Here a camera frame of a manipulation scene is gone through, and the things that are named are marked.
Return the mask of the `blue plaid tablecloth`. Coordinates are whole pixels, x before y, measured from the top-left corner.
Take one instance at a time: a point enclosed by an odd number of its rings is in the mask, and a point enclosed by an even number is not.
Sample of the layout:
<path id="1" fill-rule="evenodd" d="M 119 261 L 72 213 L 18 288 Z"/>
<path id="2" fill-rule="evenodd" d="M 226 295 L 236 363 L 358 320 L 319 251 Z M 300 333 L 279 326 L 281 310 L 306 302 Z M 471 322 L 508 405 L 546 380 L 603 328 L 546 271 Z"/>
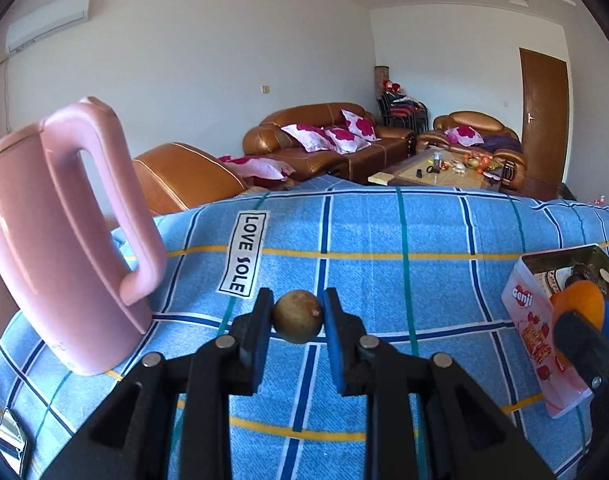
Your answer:
<path id="1" fill-rule="evenodd" d="M 337 289 L 368 333 L 415 356 L 449 353 L 502 408 L 560 479 L 589 448 L 589 408 L 547 414 L 501 295 L 526 252 L 596 244 L 609 256 L 609 206 L 466 191 L 376 188 L 318 178 L 289 192 L 223 200 L 156 219 L 167 274 L 150 296 L 152 326 L 109 372 L 72 374 L 22 315 L 0 339 L 0 418 L 12 411 L 33 446 L 27 477 L 48 464 L 147 353 L 169 359 L 219 336 L 252 301 L 219 290 L 242 211 L 264 211 L 250 278 L 275 295 Z"/>

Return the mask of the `brown leather sofa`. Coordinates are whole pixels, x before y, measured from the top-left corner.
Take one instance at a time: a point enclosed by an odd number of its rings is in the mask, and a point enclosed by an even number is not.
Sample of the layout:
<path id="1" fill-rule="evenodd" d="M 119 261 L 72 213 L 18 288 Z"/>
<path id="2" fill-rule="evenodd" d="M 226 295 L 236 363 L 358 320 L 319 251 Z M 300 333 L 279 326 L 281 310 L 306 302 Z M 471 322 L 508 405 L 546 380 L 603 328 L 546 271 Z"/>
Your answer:
<path id="1" fill-rule="evenodd" d="M 248 156 L 286 162 L 303 182 L 321 174 L 365 184 L 368 178 L 416 153 L 415 133 L 379 125 L 362 106 L 349 102 L 285 108 L 250 129 Z"/>

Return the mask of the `fruit plate on coffee table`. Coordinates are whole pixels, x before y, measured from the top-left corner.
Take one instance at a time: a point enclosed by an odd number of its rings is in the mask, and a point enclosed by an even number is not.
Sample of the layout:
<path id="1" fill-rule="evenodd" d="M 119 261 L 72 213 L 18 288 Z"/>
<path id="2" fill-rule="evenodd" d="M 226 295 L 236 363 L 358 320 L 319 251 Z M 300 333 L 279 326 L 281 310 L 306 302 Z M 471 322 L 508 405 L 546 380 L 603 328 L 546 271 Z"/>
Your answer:
<path id="1" fill-rule="evenodd" d="M 465 166 L 477 171 L 478 174 L 482 174 L 483 171 L 495 171 L 502 166 L 502 162 L 499 162 L 493 156 L 478 152 L 464 154 L 463 159 Z"/>

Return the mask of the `black rack with red items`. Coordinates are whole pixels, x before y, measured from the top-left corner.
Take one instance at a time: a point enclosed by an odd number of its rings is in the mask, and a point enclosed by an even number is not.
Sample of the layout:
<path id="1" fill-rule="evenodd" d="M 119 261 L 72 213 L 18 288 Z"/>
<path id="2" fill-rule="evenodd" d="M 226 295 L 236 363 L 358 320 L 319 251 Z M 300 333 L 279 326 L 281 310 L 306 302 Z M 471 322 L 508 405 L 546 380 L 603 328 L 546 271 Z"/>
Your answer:
<path id="1" fill-rule="evenodd" d="M 408 128 L 415 133 L 429 130 L 429 114 L 425 104 L 410 98 L 400 84 L 389 79 L 381 83 L 377 99 L 382 122 L 387 127 Z"/>

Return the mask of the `white magenta floral pillow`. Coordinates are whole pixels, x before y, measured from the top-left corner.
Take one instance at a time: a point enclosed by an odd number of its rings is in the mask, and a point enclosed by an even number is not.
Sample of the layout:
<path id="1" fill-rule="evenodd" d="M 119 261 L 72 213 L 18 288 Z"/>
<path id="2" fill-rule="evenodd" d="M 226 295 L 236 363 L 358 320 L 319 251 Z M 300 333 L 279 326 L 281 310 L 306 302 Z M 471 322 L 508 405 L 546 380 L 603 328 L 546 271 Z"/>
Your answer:
<path id="1" fill-rule="evenodd" d="M 324 136 L 322 128 L 309 125 L 291 124 L 282 127 L 284 133 L 297 140 L 308 153 L 321 151 L 336 152 L 333 144 Z"/>

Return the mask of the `brown wooden door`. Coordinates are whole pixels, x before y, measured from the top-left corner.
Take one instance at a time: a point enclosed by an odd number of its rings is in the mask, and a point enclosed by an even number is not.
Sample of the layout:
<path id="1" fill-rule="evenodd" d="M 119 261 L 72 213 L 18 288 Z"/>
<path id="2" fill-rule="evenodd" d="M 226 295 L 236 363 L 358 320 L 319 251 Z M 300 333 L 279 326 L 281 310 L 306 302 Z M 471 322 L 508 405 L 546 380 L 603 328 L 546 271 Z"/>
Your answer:
<path id="1" fill-rule="evenodd" d="M 569 78 L 567 63 L 521 48 L 523 122 L 522 149 L 527 175 L 559 185 L 569 142 Z"/>

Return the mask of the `floral pillow on footstool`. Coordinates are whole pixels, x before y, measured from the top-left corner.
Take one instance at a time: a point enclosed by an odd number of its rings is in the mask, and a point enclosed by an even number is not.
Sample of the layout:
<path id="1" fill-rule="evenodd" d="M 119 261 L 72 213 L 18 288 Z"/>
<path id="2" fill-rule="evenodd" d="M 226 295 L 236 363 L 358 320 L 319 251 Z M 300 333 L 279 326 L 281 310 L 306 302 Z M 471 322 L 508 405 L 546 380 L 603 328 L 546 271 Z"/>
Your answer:
<path id="1" fill-rule="evenodd" d="M 222 156 L 218 161 L 242 179 L 283 181 L 296 172 L 287 162 L 257 155 L 237 158 Z"/>

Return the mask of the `wooden coffee table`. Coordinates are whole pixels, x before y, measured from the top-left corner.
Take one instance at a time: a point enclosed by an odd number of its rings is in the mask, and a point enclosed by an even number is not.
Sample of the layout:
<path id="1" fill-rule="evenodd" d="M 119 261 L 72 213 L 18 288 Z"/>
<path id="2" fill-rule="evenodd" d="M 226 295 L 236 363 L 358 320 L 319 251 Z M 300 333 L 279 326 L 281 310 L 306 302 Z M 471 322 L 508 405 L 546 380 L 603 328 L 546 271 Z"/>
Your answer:
<path id="1" fill-rule="evenodd" d="M 429 148 L 367 178 L 382 186 L 440 186 L 464 190 L 499 191 L 501 182 L 482 169 L 465 164 L 465 156 Z"/>

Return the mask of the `smartphone at table edge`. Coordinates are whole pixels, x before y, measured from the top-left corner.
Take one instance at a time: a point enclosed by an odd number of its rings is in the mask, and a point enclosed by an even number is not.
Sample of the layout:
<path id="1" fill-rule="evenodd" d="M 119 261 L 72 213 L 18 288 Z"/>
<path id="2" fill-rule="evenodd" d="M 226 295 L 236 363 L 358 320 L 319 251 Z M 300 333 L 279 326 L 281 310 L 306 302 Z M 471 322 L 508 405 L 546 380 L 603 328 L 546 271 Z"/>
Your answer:
<path id="1" fill-rule="evenodd" d="M 21 422 L 9 408 L 6 408 L 0 420 L 0 454 L 18 479 L 26 478 L 32 443 Z"/>

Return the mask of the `white wall air conditioner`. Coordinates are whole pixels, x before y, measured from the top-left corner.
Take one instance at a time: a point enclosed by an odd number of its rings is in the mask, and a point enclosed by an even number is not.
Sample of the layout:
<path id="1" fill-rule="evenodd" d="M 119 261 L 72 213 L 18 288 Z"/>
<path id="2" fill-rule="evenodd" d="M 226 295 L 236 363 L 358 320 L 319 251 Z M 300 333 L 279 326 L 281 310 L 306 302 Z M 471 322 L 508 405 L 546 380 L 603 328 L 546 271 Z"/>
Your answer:
<path id="1" fill-rule="evenodd" d="M 36 42 L 88 20 L 91 0 L 57 0 L 8 26 L 6 52 L 13 55 Z"/>

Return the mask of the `smooth orange fruit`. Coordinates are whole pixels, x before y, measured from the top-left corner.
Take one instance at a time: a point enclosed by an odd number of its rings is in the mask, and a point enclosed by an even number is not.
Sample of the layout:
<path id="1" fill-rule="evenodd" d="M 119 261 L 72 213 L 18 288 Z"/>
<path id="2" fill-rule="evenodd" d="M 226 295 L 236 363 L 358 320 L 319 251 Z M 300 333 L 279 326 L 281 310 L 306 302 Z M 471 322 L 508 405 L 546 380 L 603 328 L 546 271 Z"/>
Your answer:
<path id="1" fill-rule="evenodd" d="M 549 297 L 553 306 L 553 326 L 566 312 L 577 310 L 597 330 L 604 327 L 605 300 L 599 287 L 591 281 L 575 281 L 562 292 L 555 292 Z"/>

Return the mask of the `pink biscuit tin box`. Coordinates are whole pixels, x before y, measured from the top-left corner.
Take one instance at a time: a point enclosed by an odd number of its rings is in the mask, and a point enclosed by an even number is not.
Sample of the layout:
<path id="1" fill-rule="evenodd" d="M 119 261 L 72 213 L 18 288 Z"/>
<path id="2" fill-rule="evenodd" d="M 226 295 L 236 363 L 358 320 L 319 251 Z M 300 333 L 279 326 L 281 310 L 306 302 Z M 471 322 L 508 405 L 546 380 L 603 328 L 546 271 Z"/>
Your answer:
<path id="1" fill-rule="evenodd" d="M 544 396 L 549 416 L 559 418 L 589 397 L 578 396 L 562 378 L 565 371 L 554 344 L 553 306 L 549 297 L 565 290 L 565 281 L 576 264 L 595 266 L 596 284 L 609 300 L 609 285 L 599 269 L 609 271 L 609 256 L 596 244 L 530 252 L 518 258 L 502 292 L 502 301 L 525 347 Z"/>

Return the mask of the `pink electric kettle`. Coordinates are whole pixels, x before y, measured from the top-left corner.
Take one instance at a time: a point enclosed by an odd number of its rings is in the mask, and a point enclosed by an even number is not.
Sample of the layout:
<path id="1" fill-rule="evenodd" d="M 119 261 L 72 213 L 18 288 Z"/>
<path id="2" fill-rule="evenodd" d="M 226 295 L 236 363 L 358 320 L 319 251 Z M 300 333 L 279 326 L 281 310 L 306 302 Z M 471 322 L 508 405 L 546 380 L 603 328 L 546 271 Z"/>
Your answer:
<path id="1" fill-rule="evenodd" d="M 109 105 L 88 96 L 0 140 L 0 275 L 73 373 L 133 352 L 167 260 Z"/>

